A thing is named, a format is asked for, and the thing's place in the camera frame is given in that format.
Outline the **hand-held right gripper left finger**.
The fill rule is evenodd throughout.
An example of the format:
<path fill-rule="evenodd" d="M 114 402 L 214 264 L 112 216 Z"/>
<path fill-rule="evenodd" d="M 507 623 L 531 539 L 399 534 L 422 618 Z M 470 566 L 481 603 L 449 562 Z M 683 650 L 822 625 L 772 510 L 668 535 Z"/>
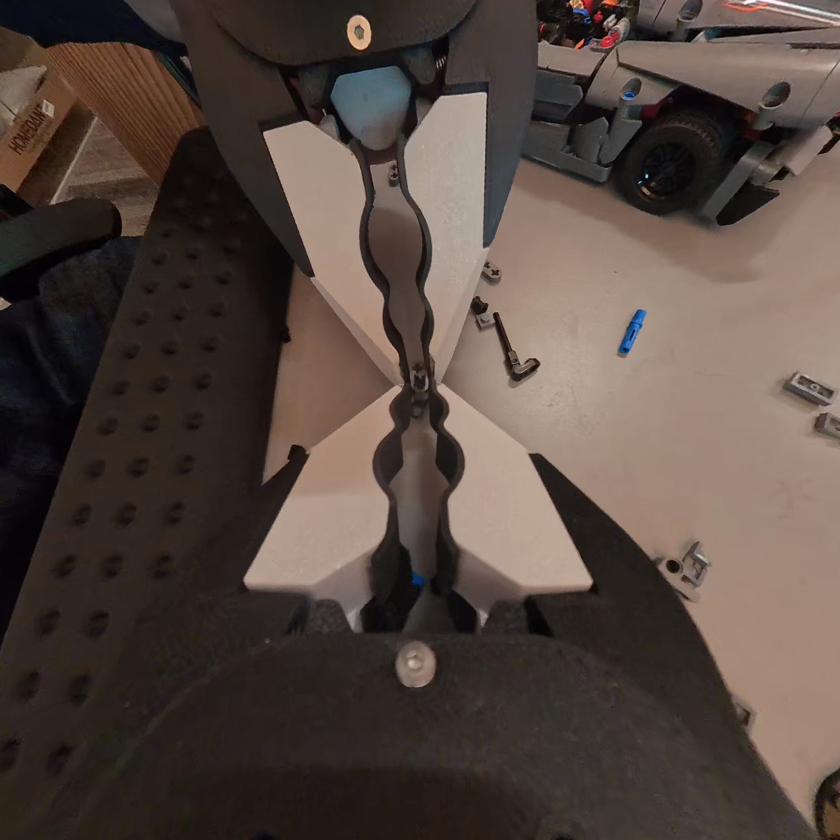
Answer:
<path fill-rule="evenodd" d="M 391 483 L 405 429 L 395 386 L 313 448 L 245 573 L 249 591 L 336 602 L 364 630 L 365 607 L 387 601 L 403 565 Z"/>

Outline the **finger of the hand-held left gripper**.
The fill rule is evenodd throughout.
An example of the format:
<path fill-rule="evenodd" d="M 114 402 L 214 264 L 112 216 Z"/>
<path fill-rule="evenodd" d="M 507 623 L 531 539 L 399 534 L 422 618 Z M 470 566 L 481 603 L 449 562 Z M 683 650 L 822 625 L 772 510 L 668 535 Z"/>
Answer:
<path fill-rule="evenodd" d="M 401 351 L 389 337 L 382 274 L 367 241 L 371 173 L 354 150 L 313 122 L 264 132 L 311 266 L 311 280 L 376 367 L 404 384 Z"/>
<path fill-rule="evenodd" d="M 437 382 L 455 353 L 487 261 L 486 147 L 484 91 L 439 97 L 404 147 L 407 195 L 425 246 L 418 278 L 432 319 L 422 342 Z"/>

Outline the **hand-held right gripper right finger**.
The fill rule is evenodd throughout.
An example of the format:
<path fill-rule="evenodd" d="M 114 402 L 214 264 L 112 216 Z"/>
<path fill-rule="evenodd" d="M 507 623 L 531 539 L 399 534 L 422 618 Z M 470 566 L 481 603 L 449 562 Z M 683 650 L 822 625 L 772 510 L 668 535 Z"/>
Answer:
<path fill-rule="evenodd" d="M 428 417 L 445 483 L 433 590 L 457 628 L 479 631 L 500 602 L 588 592 L 592 575 L 527 449 L 445 385 Z"/>

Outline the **grey lego sports car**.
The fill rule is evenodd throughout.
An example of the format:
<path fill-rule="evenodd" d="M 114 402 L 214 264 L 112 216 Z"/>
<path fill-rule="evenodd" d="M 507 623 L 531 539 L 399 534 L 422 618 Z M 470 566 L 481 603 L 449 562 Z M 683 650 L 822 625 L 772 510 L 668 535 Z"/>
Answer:
<path fill-rule="evenodd" d="M 839 140 L 839 3 L 537 2 L 522 157 L 719 227 Z"/>

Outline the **person's left forearm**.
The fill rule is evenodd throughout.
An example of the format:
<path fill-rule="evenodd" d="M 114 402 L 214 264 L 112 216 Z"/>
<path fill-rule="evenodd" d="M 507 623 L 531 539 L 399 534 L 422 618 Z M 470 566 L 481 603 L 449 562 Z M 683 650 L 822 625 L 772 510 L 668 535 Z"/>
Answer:
<path fill-rule="evenodd" d="M 154 32 L 122 1 L 2 1 L 1 26 L 42 47 L 156 43 Z"/>

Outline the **grey lego clip plate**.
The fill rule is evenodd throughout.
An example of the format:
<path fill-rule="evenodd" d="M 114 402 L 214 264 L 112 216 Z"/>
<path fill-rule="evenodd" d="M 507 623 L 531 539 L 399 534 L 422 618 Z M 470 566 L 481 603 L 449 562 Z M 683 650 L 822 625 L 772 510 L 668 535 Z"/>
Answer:
<path fill-rule="evenodd" d="M 681 560 L 679 582 L 682 595 L 692 603 L 699 603 L 700 590 L 711 569 L 700 541 L 693 542 Z"/>

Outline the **blue lego pin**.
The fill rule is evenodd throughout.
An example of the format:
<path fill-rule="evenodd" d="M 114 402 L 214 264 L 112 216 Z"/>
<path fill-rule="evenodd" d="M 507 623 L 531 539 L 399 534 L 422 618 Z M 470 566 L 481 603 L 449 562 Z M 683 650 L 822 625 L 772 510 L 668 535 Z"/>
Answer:
<path fill-rule="evenodd" d="M 635 342 L 637 341 L 637 337 L 644 326 L 644 322 L 647 316 L 647 311 L 644 309 L 638 309 L 635 311 L 635 314 L 630 318 L 622 340 L 618 346 L 617 354 L 622 357 L 626 357 L 631 350 L 633 349 Z"/>

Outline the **cardboard box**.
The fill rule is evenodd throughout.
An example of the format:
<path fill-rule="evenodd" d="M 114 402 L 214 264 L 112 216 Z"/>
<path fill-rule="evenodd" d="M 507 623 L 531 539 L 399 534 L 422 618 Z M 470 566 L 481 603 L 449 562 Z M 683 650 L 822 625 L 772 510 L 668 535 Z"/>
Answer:
<path fill-rule="evenodd" d="M 72 159 L 93 121 L 47 60 L 30 49 L 1 73 L 1 183 L 18 193 L 43 160 Z"/>

